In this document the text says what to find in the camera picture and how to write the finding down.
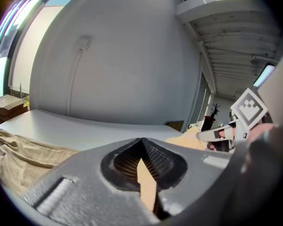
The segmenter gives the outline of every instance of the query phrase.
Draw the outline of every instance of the white table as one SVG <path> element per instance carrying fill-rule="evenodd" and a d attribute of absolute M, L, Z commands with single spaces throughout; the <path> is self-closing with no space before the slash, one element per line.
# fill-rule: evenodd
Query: white table
<path fill-rule="evenodd" d="M 149 137 L 165 141 L 181 135 L 169 126 L 88 121 L 41 110 L 21 114 L 2 123 L 0 129 L 80 151 L 131 138 Z"/>

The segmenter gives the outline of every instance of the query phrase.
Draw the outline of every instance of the ceiling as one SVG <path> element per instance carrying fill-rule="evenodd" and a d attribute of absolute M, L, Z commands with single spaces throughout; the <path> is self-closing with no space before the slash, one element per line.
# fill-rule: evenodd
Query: ceiling
<path fill-rule="evenodd" d="M 236 100 L 252 87 L 267 60 L 279 59 L 283 35 L 268 13 L 226 12 L 190 22 L 203 42 L 215 77 L 216 94 Z"/>

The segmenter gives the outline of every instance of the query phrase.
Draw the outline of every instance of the cardboard box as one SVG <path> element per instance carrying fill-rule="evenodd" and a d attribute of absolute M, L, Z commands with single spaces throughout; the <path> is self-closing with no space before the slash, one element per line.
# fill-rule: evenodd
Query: cardboard box
<path fill-rule="evenodd" d="M 10 95 L 4 95 L 0 97 L 0 115 L 9 116 L 13 112 L 21 109 L 23 104 L 23 99 Z"/>
<path fill-rule="evenodd" d="M 10 114 L 9 116 L 3 116 L 3 115 L 0 115 L 0 120 L 2 121 L 8 121 L 9 119 L 11 118 L 14 118 L 16 117 L 17 115 L 20 115 L 20 114 L 23 114 L 25 112 L 28 112 L 28 107 L 26 105 L 24 105 L 22 108 L 14 111 L 12 114 Z"/>
<path fill-rule="evenodd" d="M 168 122 L 167 126 L 172 127 L 173 129 L 181 132 L 181 129 L 183 127 L 184 121 L 170 121 Z"/>

